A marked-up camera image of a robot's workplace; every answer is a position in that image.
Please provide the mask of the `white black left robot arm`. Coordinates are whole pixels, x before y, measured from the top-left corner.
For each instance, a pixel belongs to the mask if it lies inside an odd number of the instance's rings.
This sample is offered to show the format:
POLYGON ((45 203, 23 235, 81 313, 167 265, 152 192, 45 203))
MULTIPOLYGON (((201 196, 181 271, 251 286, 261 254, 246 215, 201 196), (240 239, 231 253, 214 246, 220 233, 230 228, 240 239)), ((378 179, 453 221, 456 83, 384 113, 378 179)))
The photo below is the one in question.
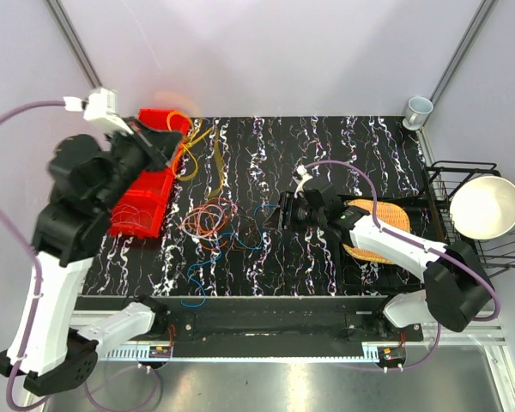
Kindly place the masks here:
POLYGON ((58 144, 48 165, 49 202, 33 237, 21 241, 32 274, 21 324, 0 352, 0 374, 8 381, 23 377, 24 388, 41 398, 81 386, 104 355, 130 339, 157 340, 167 333, 167 305, 150 297, 81 329, 70 320, 114 207, 142 173, 168 167, 183 142, 180 131, 119 115, 111 89, 96 88, 83 99, 65 96, 53 105, 79 112, 110 147, 101 148, 88 134, 58 144))

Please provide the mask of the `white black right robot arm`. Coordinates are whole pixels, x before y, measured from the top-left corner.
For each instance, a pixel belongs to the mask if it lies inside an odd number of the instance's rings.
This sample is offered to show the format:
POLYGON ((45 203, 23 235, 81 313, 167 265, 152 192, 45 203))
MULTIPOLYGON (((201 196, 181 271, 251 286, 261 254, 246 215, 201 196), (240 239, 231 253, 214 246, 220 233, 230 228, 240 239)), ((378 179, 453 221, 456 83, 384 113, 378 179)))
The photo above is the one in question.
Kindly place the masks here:
POLYGON ((309 179, 284 191, 265 227, 303 233, 319 228, 335 245, 375 253, 421 281, 419 291, 387 300, 373 318, 377 337, 391 340, 403 327, 437 322, 454 332, 466 329, 493 298, 494 288, 473 248, 420 238, 348 204, 326 180, 309 179))

